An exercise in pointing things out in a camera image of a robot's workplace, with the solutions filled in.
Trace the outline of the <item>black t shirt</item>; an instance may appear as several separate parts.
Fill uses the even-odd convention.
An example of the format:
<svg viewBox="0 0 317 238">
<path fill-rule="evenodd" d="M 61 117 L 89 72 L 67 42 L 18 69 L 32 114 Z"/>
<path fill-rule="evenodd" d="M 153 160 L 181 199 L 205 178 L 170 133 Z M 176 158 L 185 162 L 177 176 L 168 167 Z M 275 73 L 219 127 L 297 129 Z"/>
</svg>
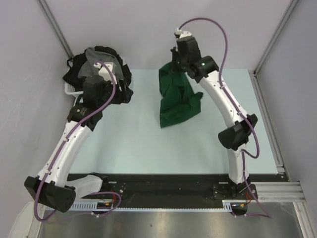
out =
<svg viewBox="0 0 317 238">
<path fill-rule="evenodd" d="M 94 63 L 99 62 L 108 72 L 105 62 L 113 62 L 115 64 L 114 75 L 116 82 L 111 75 L 112 82 L 106 81 L 106 100 L 101 107 L 85 107 L 83 105 L 83 94 L 78 96 L 75 105 L 69 112 L 67 122 L 78 123 L 85 117 L 93 114 L 90 118 L 81 123 L 82 127 L 88 127 L 94 130 L 98 121 L 103 117 L 103 110 L 111 105 L 128 104 L 131 101 L 133 91 L 129 88 L 132 81 L 132 73 L 127 64 L 123 63 L 123 59 L 110 47 L 95 46 L 87 48 L 83 53 L 75 55 L 67 60 L 68 71 L 63 76 L 63 80 L 72 85 L 76 91 L 83 91 L 83 82 L 89 76 L 99 76 L 98 70 L 94 68 Z"/>
</svg>

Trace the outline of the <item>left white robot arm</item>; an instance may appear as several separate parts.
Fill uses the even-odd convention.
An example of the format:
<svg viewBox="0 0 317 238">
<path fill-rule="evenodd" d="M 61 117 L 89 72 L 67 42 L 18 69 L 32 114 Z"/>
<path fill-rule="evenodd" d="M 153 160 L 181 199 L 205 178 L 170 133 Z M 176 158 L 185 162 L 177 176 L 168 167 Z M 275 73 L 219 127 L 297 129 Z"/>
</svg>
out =
<svg viewBox="0 0 317 238">
<path fill-rule="evenodd" d="M 91 173 L 68 181 L 70 169 L 84 142 L 103 117 L 103 110 L 111 103 L 116 92 L 115 78 L 90 76 L 83 84 L 79 101 L 71 108 L 60 141 L 51 157 L 35 177 L 28 176 L 24 186 L 34 199 L 34 214 L 39 218 L 40 204 L 54 211 L 66 212 L 78 198 L 94 194 L 104 198 L 109 185 L 103 176 Z"/>
</svg>

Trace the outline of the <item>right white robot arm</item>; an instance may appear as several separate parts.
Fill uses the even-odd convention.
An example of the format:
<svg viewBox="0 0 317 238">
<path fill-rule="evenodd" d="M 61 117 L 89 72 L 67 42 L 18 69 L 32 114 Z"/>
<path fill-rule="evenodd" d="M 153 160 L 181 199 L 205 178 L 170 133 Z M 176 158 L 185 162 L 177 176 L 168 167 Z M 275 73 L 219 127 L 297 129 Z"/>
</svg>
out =
<svg viewBox="0 0 317 238">
<path fill-rule="evenodd" d="M 227 149 L 229 160 L 229 195 L 234 199 L 240 199 L 246 194 L 243 184 L 245 176 L 243 169 L 242 150 L 246 148 L 252 131 L 248 125 L 255 126 L 258 118 L 255 114 L 248 114 L 231 91 L 228 89 L 222 77 L 219 76 L 219 67 L 211 56 L 201 56 L 196 39 L 193 36 L 179 36 L 176 46 L 172 48 L 172 69 L 185 72 L 194 79 L 212 98 L 219 109 L 226 129 L 218 134 L 218 139 Z"/>
</svg>

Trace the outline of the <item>green t shirt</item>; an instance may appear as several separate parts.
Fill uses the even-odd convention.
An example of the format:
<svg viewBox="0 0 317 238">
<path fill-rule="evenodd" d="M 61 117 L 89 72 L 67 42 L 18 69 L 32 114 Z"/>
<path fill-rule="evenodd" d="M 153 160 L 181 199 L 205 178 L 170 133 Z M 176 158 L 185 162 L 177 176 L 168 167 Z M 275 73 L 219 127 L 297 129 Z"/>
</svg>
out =
<svg viewBox="0 0 317 238">
<path fill-rule="evenodd" d="M 161 128 L 183 123 L 201 113 L 203 92 L 194 92 L 185 73 L 172 71 L 169 62 L 158 70 L 158 76 Z"/>
</svg>

